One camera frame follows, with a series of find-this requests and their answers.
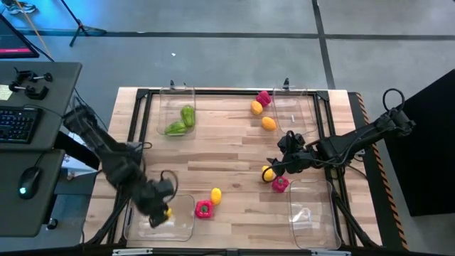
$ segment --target concrete floor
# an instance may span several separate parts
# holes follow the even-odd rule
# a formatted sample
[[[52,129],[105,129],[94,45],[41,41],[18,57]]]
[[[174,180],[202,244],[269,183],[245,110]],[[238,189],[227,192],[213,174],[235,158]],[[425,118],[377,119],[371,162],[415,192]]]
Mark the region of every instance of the concrete floor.
[[[59,0],[30,2],[39,8],[31,14],[38,30],[76,28]],[[120,37],[126,34],[118,33],[110,37],[80,37],[73,48],[68,47],[71,37],[44,36],[56,61],[83,64],[77,88],[106,123],[120,86],[165,86],[173,79],[206,87],[273,87],[282,84],[286,77],[302,87],[359,92],[372,119],[383,112],[380,101],[387,88],[399,88],[410,97],[455,68],[452,0],[319,0],[322,23],[316,22],[318,17],[311,0],[67,0],[67,3],[86,25],[109,32],[313,34],[311,39],[304,35]],[[23,15],[10,16],[5,12],[4,15],[17,29],[30,29]],[[314,34],[321,33],[322,28],[326,34],[354,39],[322,39],[321,43]],[[367,40],[355,37],[359,35]],[[384,40],[380,37],[384,35],[401,37]],[[444,35],[449,36],[445,37],[448,40],[441,40]],[[29,39],[43,48],[36,36]],[[385,147],[379,146],[409,248],[455,255],[455,214],[411,218]],[[60,246],[79,242],[77,235],[68,235],[80,234],[77,229],[52,232],[68,237]],[[18,250],[21,243],[8,240],[4,243],[7,247],[1,247]],[[36,247],[58,245],[57,241],[40,239]]]

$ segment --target black keyboard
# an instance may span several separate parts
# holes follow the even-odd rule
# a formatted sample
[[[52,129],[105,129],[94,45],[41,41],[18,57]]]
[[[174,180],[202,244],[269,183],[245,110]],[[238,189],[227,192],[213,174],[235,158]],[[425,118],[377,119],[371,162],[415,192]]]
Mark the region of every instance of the black keyboard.
[[[0,143],[30,144],[42,109],[0,106]]]

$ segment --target monitor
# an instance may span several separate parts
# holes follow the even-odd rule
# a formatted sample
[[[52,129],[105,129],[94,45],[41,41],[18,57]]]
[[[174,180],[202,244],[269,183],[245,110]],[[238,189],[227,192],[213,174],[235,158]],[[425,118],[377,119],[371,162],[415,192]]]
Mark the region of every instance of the monitor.
[[[0,59],[37,57],[39,54],[28,40],[0,14]]]

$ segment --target wooden table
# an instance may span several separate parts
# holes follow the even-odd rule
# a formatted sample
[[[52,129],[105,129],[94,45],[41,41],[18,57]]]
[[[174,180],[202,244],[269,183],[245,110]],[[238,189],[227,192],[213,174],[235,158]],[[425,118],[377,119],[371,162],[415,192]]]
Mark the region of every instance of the wooden table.
[[[109,126],[109,133],[119,142],[127,140],[137,89],[119,88]],[[345,90],[328,92],[336,134],[355,129],[348,93]],[[261,167],[268,164],[266,157],[281,159],[276,145],[282,134],[267,132],[260,126],[262,116],[273,117],[271,107],[264,109],[261,116],[254,116],[250,111],[251,96],[197,95],[196,98],[196,131],[187,138],[169,140],[156,131],[159,95],[154,95],[145,140],[153,147],[144,151],[146,172],[149,178],[158,178],[161,170],[175,171],[180,182],[178,194],[191,194],[196,200],[209,199],[210,190],[218,187],[223,192],[222,203],[216,206],[212,220],[196,220],[193,236],[187,242],[129,240],[128,246],[297,249],[289,234],[289,203],[272,200],[269,197],[272,192],[270,185],[264,184],[260,177]],[[310,115],[312,112],[314,116],[314,104],[309,100],[303,97],[301,108],[306,129],[314,130],[304,138],[312,142],[319,136]],[[144,104],[140,111],[142,117]],[[354,161],[352,165],[364,171],[362,163]],[[325,179],[321,169],[307,169],[300,174],[285,176],[291,181]],[[368,182],[350,169],[346,169],[345,180],[352,214],[372,240],[381,244]],[[85,221],[87,239],[98,231],[111,213],[115,194],[105,176],[99,175]],[[348,242],[346,222],[341,212],[339,216],[343,238]],[[121,235],[123,224],[121,216],[116,240]]]

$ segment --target black mouse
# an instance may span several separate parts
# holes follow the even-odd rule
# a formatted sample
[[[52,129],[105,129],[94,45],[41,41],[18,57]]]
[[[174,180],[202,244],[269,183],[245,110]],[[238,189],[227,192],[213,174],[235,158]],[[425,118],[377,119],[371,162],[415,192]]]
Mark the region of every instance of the black mouse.
[[[41,175],[41,168],[33,166],[23,171],[18,185],[19,197],[30,199],[35,196],[38,190],[38,182]]]

